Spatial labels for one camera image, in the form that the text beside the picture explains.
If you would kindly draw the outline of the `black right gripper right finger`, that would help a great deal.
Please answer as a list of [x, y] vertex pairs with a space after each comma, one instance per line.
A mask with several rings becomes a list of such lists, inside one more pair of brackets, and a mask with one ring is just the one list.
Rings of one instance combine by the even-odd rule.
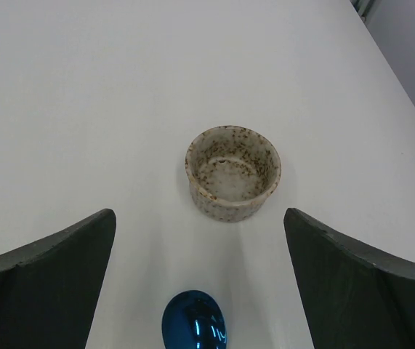
[[315, 348], [415, 348], [415, 262], [296, 208], [283, 224]]

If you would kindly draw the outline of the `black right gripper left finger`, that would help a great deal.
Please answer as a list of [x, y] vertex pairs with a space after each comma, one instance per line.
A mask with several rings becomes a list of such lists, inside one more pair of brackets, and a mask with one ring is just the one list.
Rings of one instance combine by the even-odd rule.
[[0, 348], [85, 348], [115, 234], [103, 209], [0, 254]]

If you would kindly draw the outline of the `blue metallic spoon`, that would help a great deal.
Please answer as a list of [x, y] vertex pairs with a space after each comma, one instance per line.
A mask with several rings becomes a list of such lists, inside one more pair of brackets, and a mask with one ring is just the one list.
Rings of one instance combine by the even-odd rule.
[[222, 311], [210, 295], [199, 290], [181, 292], [170, 300], [161, 319], [161, 332], [166, 348], [227, 347]]

